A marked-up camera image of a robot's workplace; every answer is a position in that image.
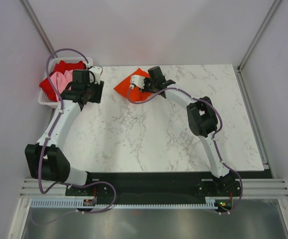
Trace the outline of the orange t shirt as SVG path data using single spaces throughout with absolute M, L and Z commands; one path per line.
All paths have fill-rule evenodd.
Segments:
M 133 77 L 139 77 L 140 82 L 143 83 L 142 79 L 149 78 L 149 74 L 138 68 L 135 72 L 130 74 L 124 80 L 114 87 L 114 90 L 122 97 L 126 98 L 130 103 L 140 105 L 151 101 L 154 97 L 154 93 L 145 92 L 144 89 L 132 83 Z

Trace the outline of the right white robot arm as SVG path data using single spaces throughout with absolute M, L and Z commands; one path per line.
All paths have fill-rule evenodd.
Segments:
M 218 196 L 234 192 L 242 196 L 243 183 L 240 174 L 224 162 L 215 136 L 223 127 L 218 111 L 209 97 L 195 98 L 181 89 L 175 81 L 167 80 L 159 66 L 148 69 L 149 77 L 142 80 L 140 89 L 160 95 L 182 106 L 187 111 L 188 126 L 199 137 L 205 149 L 213 176 L 213 190 Z

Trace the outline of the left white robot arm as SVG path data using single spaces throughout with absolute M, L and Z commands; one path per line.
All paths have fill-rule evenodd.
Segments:
M 72 185 L 83 196 L 92 194 L 94 184 L 87 179 L 86 171 L 70 165 L 63 153 L 63 147 L 69 130 L 87 103 L 101 102 L 104 82 L 102 69 L 91 67 L 87 70 L 74 70 L 72 81 L 59 95 L 59 104 L 44 134 L 36 144 L 28 144 L 25 157 L 32 178 L 37 179 L 39 190 L 46 194 L 42 181 L 53 184 Z

